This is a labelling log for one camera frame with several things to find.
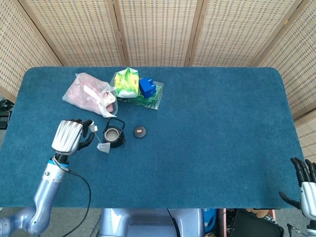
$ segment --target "table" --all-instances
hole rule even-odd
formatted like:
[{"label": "table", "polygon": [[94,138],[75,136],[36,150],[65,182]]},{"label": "table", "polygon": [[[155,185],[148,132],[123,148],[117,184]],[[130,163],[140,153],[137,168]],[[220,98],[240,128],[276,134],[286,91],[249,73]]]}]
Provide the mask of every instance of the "table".
[{"label": "table", "polygon": [[[40,67],[25,75],[0,151],[0,206],[33,205],[63,119],[106,119],[62,101],[86,72],[110,81],[122,67]],[[92,189],[91,207],[279,208],[299,199],[291,157],[303,158],[280,74],[273,68],[135,67],[164,83],[159,110],[118,102],[126,142],[110,154],[97,139],[69,158]],[[144,125],[146,137],[133,136]],[[86,185],[69,175],[54,203],[86,207]]]}]

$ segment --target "robotic arm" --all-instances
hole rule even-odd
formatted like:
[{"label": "robotic arm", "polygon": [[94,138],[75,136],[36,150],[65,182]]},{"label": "robotic arm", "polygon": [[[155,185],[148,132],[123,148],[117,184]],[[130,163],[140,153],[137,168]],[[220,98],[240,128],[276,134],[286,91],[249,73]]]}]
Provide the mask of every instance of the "robotic arm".
[{"label": "robotic arm", "polygon": [[[81,136],[86,137],[89,128],[92,131],[89,137],[84,142],[80,142]],[[16,230],[25,230],[31,235],[39,235],[46,230],[53,202],[68,170],[68,156],[89,146],[93,138],[94,123],[92,120],[82,122],[78,119],[60,122],[52,143],[56,154],[47,163],[34,196],[35,206],[27,207],[10,217],[1,218],[0,237],[10,237]]]},{"label": "robotic arm", "polygon": [[286,203],[302,210],[303,215],[310,220],[310,224],[307,225],[308,237],[316,237],[316,163],[311,163],[308,159],[305,161],[308,169],[300,159],[291,158],[301,189],[301,202],[288,198],[283,192],[279,194]]}]

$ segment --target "robot finger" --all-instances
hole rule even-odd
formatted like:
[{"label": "robot finger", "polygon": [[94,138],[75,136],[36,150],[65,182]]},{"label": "robot finger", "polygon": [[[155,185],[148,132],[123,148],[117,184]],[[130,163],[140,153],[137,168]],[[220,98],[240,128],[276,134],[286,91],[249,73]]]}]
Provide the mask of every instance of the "robot finger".
[{"label": "robot finger", "polygon": [[301,210],[300,202],[288,198],[284,192],[279,192],[278,194],[283,199],[283,201],[285,201],[287,204],[290,204],[291,206],[294,206],[295,208]]},{"label": "robot finger", "polygon": [[86,137],[87,136],[87,133],[88,133],[88,129],[89,129],[89,126],[93,123],[92,120],[87,120],[85,122],[81,122],[81,124],[83,125],[83,137]]},{"label": "robot finger", "polygon": [[316,171],[316,163],[315,162],[313,162],[313,166],[314,166],[314,169]]},{"label": "robot finger", "polygon": [[79,143],[79,147],[78,147],[78,151],[81,150],[82,148],[85,148],[87,146],[90,145],[90,143],[92,142],[93,138],[94,138],[95,133],[91,132],[87,138],[87,140],[85,140],[84,142],[80,142]]},{"label": "robot finger", "polygon": [[308,166],[308,169],[310,170],[310,176],[311,176],[312,182],[316,183],[316,168],[315,168],[315,166],[308,159],[306,159],[305,162]]},{"label": "robot finger", "polygon": [[296,159],[291,158],[291,162],[295,166],[296,176],[297,176],[297,180],[298,180],[298,185],[301,187],[302,186],[302,182],[305,182],[305,176],[304,176],[304,173],[303,173],[303,168],[301,167],[301,164]]},{"label": "robot finger", "polygon": [[299,162],[299,164],[301,165],[302,169],[303,169],[303,173],[304,173],[304,177],[305,177],[305,181],[306,182],[310,182],[311,181],[311,177],[310,177],[310,173],[308,172],[308,169],[305,165],[305,163],[298,159],[298,158],[295,158],[297,162]]},{"label": "robot finger", "polygon": [[81,122],[81,119],[70,119],[69,121],[72,121],[72,122]]}]

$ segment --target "blue toy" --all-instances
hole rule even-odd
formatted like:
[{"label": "blue toy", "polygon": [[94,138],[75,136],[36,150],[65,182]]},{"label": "blue toy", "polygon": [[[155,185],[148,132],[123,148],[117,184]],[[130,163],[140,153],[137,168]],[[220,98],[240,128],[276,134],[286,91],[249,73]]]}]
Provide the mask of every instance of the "blue toy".
[{"label": "blue toy", "polygon": [[156,85],[151,78],[143,78],[139,80],[139,88],[146,99],[152,97],[156,93]]}]

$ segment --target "small round object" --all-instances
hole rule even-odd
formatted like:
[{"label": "small round object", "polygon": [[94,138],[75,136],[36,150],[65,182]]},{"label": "small round object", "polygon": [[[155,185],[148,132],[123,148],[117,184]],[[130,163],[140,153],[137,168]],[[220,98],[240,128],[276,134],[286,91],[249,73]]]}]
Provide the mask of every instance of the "small round object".
[{"label": "small round object", "polygon": [[142,138],[146,135],[146,128],[142,125],[138,125],[134,128],[134,136]]}]

